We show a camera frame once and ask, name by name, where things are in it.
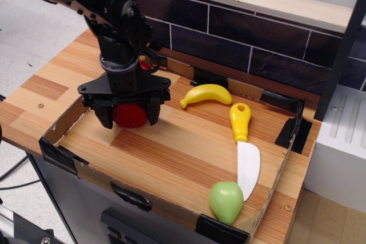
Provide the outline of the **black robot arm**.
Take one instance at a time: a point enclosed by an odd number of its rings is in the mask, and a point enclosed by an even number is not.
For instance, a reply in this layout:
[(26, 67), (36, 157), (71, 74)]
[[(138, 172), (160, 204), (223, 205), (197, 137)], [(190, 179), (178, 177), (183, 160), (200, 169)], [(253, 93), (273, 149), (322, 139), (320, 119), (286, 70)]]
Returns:
[(83, 105), (108, 129), (156, 124), (171, 81), (156, 75), (160, 57), (148, 48), (152, 27), (136, 0), (43, 1), (82, 15), (98, 40), (104, 74), (78, 87)]

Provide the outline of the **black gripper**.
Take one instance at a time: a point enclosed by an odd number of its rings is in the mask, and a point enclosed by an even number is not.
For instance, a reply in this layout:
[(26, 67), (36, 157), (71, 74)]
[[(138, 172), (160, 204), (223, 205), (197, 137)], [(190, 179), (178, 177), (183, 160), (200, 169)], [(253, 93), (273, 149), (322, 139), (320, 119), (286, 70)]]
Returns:
[(160, 63), (141, 65), (140, 61), (133, 61), (123, 65), (101, 61), (101, 67), (104, 74), (77, 88), (84, 106), (94, 110), (101, 125), (112, 129), (112, 107), (129, 103), (146, 105), (150, 125), (155, 125), (160, 106), (171, 98), (171, 80), (157, 75)]

